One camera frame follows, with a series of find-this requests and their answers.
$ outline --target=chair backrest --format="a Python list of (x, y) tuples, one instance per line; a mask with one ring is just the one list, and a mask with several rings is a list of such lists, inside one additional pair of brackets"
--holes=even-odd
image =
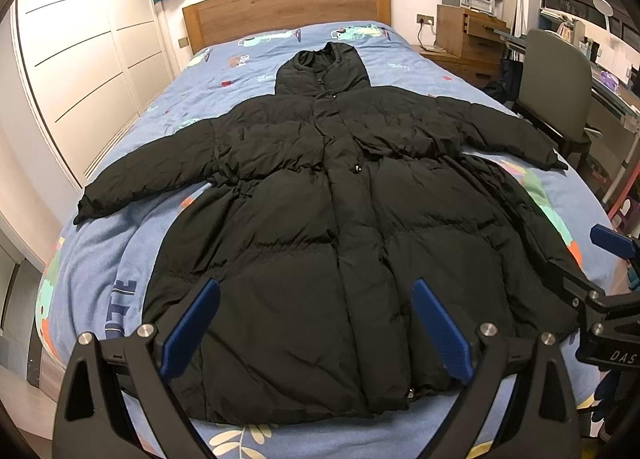
[(518, 101), (564, 139), (580, 141), (591, 105), (589, 61), (554, 33), (532, 29)]

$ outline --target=black puffer jacket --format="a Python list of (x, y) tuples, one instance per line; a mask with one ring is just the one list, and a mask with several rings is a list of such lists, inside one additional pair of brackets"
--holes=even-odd
[(412, 317), (424, 277), (475, 323), (560, 337), (575, 315), (542, 284), (582, 276), (518, 183), (463, 145), (564, 168), (533, 127), (492, 108), (371, 87), (329, 43), (280, 68), (275, 95), (155, 140), (90, 184), (76, 224), (210, 180), (167, 233), (146, 291), (153, 322), (207, 270), (222, 304), (184, 376), (190, 417), (299, 423), (405, 409), (450, 386)]

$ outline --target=jacket sleeve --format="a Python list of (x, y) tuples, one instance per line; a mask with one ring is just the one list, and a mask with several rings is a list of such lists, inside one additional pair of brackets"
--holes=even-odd
[(130, 202), (204, 181), (212, 175), (213, 159), (210, 119), (145, 144), (109, 165), (86, 186), (74, 224), (106, 217)]
[(543, 170), (568, 169), (530, 122), (494, 108), (437, 98), (438, 109), (457, 120), (463, 141), (476, 150), (506, 152)]

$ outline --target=bed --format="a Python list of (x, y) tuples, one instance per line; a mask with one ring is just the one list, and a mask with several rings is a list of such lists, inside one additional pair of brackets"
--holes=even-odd
[[(207, 0), (184, 9), (193, 51), (189, 66), (114, 147), (98, 167), (202, 118), (225, 114), (252, 96), (273, 93), (276, 70), (300, 50), (327, 41), (355, 46), (373, 86), (394, 85), (421, 94), (452, 96), (510, 112), (478, 89), (420, 57), (390, 24), (390, 0)], [(603, 209), (575, 171), (543, 172), (501, 154), (478, 154), (515, 176), (561, 233), (586, 275), (607, 291), (616, 259), (590, 243)], [(209, 184), (193, 185), (130, 204), (113, 216), (67, 223), (40, 284), (36, 326), (47, 352), (66, 363), (79, 333), (99, 338), (132, 333), (140, 323), (146, 284), (164, 234)], [(578, 405), (591, 402), (597, 368), (578, 363), (578, 336), (562, 345)], [(513, 378), (502, 382), (473, 454), (494, 437)], [(194, 421), (218, 457), (407, 458), (434, 434), (455, 392), (421, 399), (406, 412), (373, 420), (331, 419), (306, 425), (244, 427)], [(139, 404), (126, 397), (146, 445), (161, 455)]]

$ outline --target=wall socket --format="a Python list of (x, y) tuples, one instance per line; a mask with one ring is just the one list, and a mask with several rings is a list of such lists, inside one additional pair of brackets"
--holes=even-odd
[(419, 14), (415, 19), (415, 23), (419, 24), (420, 22), (423, 22), (425, 25), (435, 25), (433, 16), (429, 16), (428, 14)]

